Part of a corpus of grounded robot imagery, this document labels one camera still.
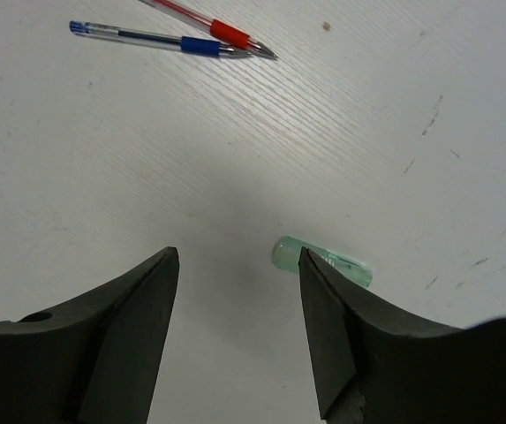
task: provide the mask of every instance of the table surface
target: table surface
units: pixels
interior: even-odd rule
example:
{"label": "table surface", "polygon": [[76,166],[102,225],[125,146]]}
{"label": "table surface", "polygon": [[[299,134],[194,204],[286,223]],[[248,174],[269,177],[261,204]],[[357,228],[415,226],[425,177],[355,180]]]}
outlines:
{"label": "table surface", "polygon": [[149,423],[304,424],[283,234],[365,262],[371,291],[427,318],[506,314],[506,2],[186,3],[281,59],[68,31],[199,35],[136,0],[0,0],[0,321],[176,246]]}

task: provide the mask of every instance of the transparent pen barrel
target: transparent pen barrel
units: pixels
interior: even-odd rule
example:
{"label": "transparent pen barrel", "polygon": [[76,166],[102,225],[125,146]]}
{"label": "transparent pen barrel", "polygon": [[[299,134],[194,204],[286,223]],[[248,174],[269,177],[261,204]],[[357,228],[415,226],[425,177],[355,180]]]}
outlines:
{"label": "transparent pen barrel", "polygon": [[123,44],[152,47],[155,49],[180,51],[180,38],[177,37],[145,31],[137,31],[135,33],[117,26],[92,24],[89,22],[83,24],[83,29],[83,32],[75,32],[75,34],[110,42],[122,42]]}
{"label": "transparent pen barrel", "polygon": [[201,13],[189,9],[181,4],[170,0],[140,0],[141,2],[152,6],[159,11],[170,15],[173,18],[180,19],[182,22],[209,34],[209,27],[212,19]]}

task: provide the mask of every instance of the pen tip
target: pen tip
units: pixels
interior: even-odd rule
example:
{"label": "pen tip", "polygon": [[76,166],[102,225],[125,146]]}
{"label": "pen tip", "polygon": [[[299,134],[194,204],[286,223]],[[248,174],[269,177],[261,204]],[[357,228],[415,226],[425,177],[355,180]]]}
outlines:
{"label": "pen tip", "polygon": [[273,59],[273,60],[277,60],[278,58],[278,56],[274,51],[269,49],[265,44],[261,42],[252,42],[250,51],[251,53],[253,53],[255,56],[258,57],[264,57],[266,59]]}
{"label": "pen tip", "polygon": [[232,59],[244,59],[250,57],[252,53],[249,50],[237,49],[228,44],[222,44],[219,49],[219,57],[230,57]]}

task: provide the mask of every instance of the green glass object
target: green glass object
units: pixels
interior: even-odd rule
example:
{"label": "green glass object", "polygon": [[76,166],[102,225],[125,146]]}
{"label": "green glass object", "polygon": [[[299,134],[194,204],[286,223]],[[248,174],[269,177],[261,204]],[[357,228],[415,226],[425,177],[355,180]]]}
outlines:
{"label": "green glass object", "polygon": [[373,280],[372,271],[360,263],[290,236],[284,236],[276,242],[272,251],[272,263],[279,269],[298,274],[299,254],[302,251],[302,247],[307,247],[316,252],[329,265],[349,278],[353,283],[367,288]]}

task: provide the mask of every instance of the red pen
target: red pen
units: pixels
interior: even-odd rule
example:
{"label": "red pen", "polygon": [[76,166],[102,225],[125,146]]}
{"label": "red pen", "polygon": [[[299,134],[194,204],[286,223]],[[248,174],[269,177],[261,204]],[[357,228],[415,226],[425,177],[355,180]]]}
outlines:
{"label": "red pen", "polygon": [[184,20],[190,20],[197,28],[202,31],[213,35],[216,39],[222,42],[227,42],[240,49],[249,50],[256,56],[265,57],[269,59],[277,59],[278,56],[261,42],[254,40],[249,34],[236,29],[233,26],[227,25],[221,20],[210,19],[201,13],[188,9],[181,4],[175,3],[171,0],[140,0],[143,3],[149,4],[156,9],[164,11],[173,11]]}

